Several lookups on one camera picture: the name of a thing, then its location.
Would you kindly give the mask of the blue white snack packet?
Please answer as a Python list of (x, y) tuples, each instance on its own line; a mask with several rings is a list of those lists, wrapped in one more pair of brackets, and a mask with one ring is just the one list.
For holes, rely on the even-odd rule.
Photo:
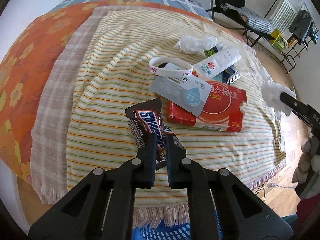
[[(223, 50), (223, 48), (225, 48), (223, 43), (218, 43), (215, 47), (211, 48), (210, 50), (204, 50), (204, 54), (206, 57), (209, 57)], [(235, 66), (232, 65), (227, 69), (225, 69), (220, 74), (218, 74), (217, 76), (213, 77), (213, 80), (230, 85), (231, 83), (234, 83), (239, 78), (240, 78), (239, 72), (236, 70)]]

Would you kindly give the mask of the yellow green box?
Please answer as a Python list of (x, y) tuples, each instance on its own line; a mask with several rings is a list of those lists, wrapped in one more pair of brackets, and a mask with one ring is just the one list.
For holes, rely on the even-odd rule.
[(282, 53), (288, 47), (289, 43), (278, 29), (274, 29), (271, 36), (273, 37), (273, 40), (269, 40), (270, 44), (278, 52)]

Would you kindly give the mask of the white tube package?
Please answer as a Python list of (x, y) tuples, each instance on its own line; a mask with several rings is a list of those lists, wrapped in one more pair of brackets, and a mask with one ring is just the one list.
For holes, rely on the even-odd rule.
[(198, 76), (210, 80), (240, 60), (237, 49), (229, 46), (194, 64), (193, 68)]

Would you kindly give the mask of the white silicone wristband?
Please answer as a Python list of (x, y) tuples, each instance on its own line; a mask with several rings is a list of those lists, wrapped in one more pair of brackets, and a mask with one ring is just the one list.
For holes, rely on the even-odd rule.
[(193, 66), (178, 58), (161, 56), (149, 61), (149, 71), (157, 76), (182, 78), (193, 73)]

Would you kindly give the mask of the Snickers bar wrapper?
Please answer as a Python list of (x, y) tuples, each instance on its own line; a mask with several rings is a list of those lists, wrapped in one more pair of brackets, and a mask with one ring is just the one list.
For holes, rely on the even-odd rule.
[(167, 165), (167, 149), (165, 144), (167, 136), (172, 135), (175, 144), (183, 148), (176, 134), (163, 123), (161, 109), (162, 101), (160, 98), (140, 102), (125, 109), (127, 123), (138, 148), (143, 148), (148, 144), (151, 134), (156, 135), (157, 171)]

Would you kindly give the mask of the white plastic bag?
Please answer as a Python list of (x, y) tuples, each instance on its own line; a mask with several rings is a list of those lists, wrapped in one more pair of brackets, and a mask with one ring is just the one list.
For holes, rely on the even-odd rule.
[(178, 49), (185, 54), (195, 54), (203, 50), (210, 50), (216, 46), (217, 38), (209, 36), (204, 38), (195, 38), (193, 36), (182, 36), (174, 45), (174, 49)]

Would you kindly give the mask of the striped towel on rack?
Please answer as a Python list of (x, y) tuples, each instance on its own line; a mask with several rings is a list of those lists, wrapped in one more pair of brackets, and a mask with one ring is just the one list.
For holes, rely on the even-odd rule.
[(267, 19), (273, 27), (284, 34), (289, 30), (302, 7), (302, 0), (277, 0), (270, 10)]

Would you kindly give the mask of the white tissue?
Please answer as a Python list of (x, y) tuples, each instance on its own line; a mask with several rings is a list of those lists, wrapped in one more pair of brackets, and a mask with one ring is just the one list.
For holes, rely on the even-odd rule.
[(284, 113), (286, 116), (290, 116), (292, 109), (285, 105), (285, 103), (281, 102), (280, 94), (285, 92), (295, 99), (295, 92), (279, 83), (275, 83), (264, 67), (260, 69), (260, 74), (264, 80), (264, 83), (260, 87), (261, 96), (268, 107), (272, 107), (274, 109), (276, 119), (280, 120), (282, 113)]

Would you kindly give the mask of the black clothes drying rack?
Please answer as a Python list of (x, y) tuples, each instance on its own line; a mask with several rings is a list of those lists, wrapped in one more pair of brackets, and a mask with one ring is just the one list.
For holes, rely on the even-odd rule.
[(309, 44), (318, 43), (318, 28), (303, 0), (275, 0), (264, 18), (274, 27), (274, 40), (266, 40), (280, 56), (279, 64), (289, 74)]

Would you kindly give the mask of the striped yellow towel blanket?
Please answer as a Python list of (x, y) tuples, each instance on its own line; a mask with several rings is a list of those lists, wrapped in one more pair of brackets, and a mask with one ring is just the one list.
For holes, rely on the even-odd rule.
[(247, 95), (239, 133), (169, 124), (189, 157), (211, 170), (230, 169), (250, 189), (285, 166), (280, 122), (261, 96), (263, 67), (253, 49), (217, 24), (180, 12), (97, 7), (67, 33), (40, 97), (31, 131), (31, 177), (42, 202), (54, 204), (93, 168), (116, 168), (135, 155), (125, 109), (156, 97), (150, 59), (204, 59), (202, 52), (187, 55), (174, 48), (184, 35), (213, 35), (234, 46), (241, 55), (235, 88)]

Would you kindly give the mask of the dark garment on rack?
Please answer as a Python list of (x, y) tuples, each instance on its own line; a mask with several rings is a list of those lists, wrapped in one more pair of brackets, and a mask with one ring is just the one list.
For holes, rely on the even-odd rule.
[(310, 13), (307, 10), (300, 10), (289, 27), (289, 32), (293, 34), (298, 44), (305, 40), (311, 24), (312, 17)]

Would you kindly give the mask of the grey alcohol wipe packet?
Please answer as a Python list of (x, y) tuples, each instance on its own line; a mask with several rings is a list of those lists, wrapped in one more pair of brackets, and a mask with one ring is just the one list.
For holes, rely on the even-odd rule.
[(198, 117), (211, 88), (209, 83), (193, 74), (182, 78), (156, 75), (150, 90)]

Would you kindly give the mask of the plush toy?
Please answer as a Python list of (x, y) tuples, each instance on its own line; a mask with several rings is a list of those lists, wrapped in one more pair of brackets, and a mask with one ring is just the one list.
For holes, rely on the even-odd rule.
[(301, 146), (302, 154), (291, 183), (298, 183), (295, 192), (301, 199), (309, 199), (319, 194), (319, 140), (309, 138)]

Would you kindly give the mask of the orange floral bedsheet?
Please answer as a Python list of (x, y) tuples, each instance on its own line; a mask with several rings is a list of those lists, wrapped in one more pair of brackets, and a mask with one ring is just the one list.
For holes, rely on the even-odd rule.
[(18, 177), (31, 183), (31, 129), (43, 88), (59, 55), (97, 7), (109, 10), (159, 9), (209, 22), (184, 9), (152, 2), (96, 1), (46, 13), (21, 33), (1, 62), (1, 160)]

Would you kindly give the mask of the red tissue pack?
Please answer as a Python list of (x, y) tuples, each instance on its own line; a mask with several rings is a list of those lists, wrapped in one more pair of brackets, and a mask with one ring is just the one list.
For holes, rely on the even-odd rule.
[(240, 132), (244, 117), (241, 107), (247, 102), (246, 91), (214, 80), (208, 83), (212, 89), (198, 117), (169, 102), (167, 120), (214, 131)]

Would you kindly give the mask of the checkered chair cushion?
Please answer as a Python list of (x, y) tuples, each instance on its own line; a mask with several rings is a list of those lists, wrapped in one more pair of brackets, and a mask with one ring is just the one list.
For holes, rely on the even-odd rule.
[(273, 25), (269, 20), (258, 15), (253, 10), (247, 7), (235, 7), (231, 4), (222, 6), (224, 15), (231, 18), (242, 26), (247, 26), (253, 31), (258, 31), (263, 34), (271, 34), (274, 30)]

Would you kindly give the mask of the blue plastic laundry basket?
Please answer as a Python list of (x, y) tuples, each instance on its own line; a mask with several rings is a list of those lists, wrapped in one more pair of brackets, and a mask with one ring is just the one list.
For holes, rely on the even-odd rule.
[(149, 226), (136, 228), (132, 232), (132, 240), (176, 240), (176, 239), (191, 239), (190, 224), (184, 223), (176, 226), (165, 226), (164, 221), (161, 221), (157, 228), (152, 229)]

